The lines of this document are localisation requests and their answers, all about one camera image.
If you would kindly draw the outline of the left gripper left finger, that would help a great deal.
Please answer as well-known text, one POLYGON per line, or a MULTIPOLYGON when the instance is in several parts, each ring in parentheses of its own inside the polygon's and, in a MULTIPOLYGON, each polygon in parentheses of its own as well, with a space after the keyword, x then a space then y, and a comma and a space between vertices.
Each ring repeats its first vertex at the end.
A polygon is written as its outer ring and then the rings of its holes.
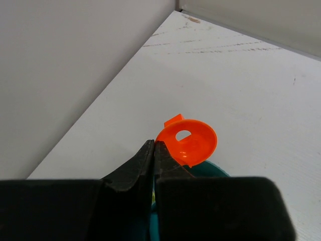
POLYGON ((1 240, 149 240, 154 141, 101 179, 1 182, 1 240))

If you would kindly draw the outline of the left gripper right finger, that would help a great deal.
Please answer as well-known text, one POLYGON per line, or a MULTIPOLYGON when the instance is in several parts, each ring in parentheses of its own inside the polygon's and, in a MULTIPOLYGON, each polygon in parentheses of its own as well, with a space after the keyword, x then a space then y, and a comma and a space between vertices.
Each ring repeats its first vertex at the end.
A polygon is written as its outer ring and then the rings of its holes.
POLYGON ((160 240, 295 240, 276 185, 264 177, 195 177, 155 145, 160 240))

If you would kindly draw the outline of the orange round lego piece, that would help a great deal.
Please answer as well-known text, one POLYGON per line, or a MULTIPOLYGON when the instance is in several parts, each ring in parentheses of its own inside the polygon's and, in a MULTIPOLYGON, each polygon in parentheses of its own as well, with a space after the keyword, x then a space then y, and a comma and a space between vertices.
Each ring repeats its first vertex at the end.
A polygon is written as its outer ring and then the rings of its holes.
POLYGON ((164 123, 156 141, 164 142, 170 155, 180 165, 190 168, 206 161, 215 151, 217 134, 208 124, 185 119, 182 114, 164 123))

